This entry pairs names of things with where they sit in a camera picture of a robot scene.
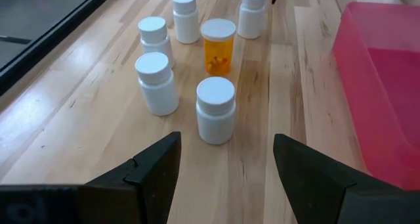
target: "wood grain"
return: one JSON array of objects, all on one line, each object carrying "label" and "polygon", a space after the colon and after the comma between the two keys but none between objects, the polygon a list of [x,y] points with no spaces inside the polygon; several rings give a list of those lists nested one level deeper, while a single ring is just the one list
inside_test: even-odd
[{"label": "wood grain", "polygon": [[[182,132],[180,176],[169,223],[296,223],[272,154],[284,133],[366,171],[331,47],[351,1],[277,0],[260,38],[235,37],[236,130],[222,146],[196,128],[196,86],[208,75],[202,40],[176,41],[171,0],[108,0],[0,98],[0,181],[85,183],[171,131]],[[240,0],[198,0],[200,23],[238,22]],[[137,23],[166,19],[180,106],[146,108],[134,70]]]}]

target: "wooden table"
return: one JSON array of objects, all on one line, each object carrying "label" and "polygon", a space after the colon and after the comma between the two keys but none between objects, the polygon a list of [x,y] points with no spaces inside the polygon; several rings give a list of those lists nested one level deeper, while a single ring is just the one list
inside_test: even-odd
[{"label": "wooden table", "polygon": [[[366,171],[330,53],[350,1],[277,0],[267,5],[260,38],[235,37],[227,78],[237,90],[236,130],[229,143],[211,146],[196,127],[196,86],[208,76],[202,41],[176,41],[171,0],[108,0],[0,98],[0,181],[85,183],[181,131],[169,223],[296,222],[275,167],[274,134]],[[238,22],[239,3],[198,0],[200,22]],[[161,118],[147,110],[134,69],[142,54],[137,23],[151,15],[167,20],[177,61],[180,105]]]}]

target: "pill bottle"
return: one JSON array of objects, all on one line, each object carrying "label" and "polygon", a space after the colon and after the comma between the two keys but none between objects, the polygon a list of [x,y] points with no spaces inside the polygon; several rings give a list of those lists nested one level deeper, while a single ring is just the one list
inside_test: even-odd
[{"label": "pill bottle", "polygon": [[160,52],[165,54],[172,68],[175,65],[175,60],[172,54],[171,39],[167,34],[165,19],[151,16],[142,19],[137,26],[140,30],[140,42],[143,46],[143,53]]},{"label": "pill bottle", "polygon": [[207,143],[228,141],[235,125],[235,87],[222,77],[210,77],[197,86],[198,133]]},{"label": "pill bottle", "polygon": [[143,54],[137,59],[135,68],[150,112],[157,116],[174,112],[179,100],[167,56],[159,52]]},{"label": "pill bottle", "polygon": [[196,0],[172,0],[175,33],[180,43],[194,43],[200,38]]},{"label": "pill bottle", "polygon": [[212,19],[201,26],[205,70],[213,76],[230,72],[236,26],[230,20]]},{"label": "pill bottle", "polygon": [[239,11],[238,35],[246,39],[260,36],[264,22],[265,0],[242,0]]}]

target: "black edge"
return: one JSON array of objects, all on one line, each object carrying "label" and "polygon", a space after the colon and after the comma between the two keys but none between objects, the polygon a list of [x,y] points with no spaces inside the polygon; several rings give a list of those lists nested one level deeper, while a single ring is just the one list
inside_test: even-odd
[{"label": "black edge", "polygon": [[85,0],[59,23],[0,68],[0,96],[10,89],[26,72],[75,30],[106,0]]}]

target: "wooden surface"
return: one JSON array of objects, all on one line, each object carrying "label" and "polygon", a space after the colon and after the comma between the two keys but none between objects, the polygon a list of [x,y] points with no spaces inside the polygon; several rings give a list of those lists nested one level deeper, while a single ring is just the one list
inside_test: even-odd
[{"label": "wooden surface", "polygon": [[[182,161],[169,223],[295,223],[272,154],[284,133],[366,171],[335,60],[341,11],[350,1],[277,0],[256,40],[235,37],[236,130],[211,146],[196,127],[196,86],[207,77],[202,41],[174,37],[171,0],[108,0],[0,98],[2,183],[85,183],[171,131]],[[199,19],[238,22],[240,0],[198,0]],[[177,65],[178,110],[147,111],[134,63],[137,22],[167,20]]]}]

